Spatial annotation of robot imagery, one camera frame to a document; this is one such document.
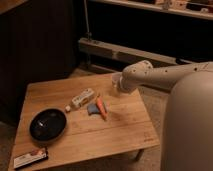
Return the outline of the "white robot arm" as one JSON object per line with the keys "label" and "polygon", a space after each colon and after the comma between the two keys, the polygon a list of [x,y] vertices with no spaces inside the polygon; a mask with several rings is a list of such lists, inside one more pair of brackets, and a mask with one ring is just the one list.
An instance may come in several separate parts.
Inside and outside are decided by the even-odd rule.
{"label": "white robot arm", "polygon": [[141,85],[170,92],[160,171],[213,171],[213,62],[155,68],[147,60],[112,75],[122,93]]}

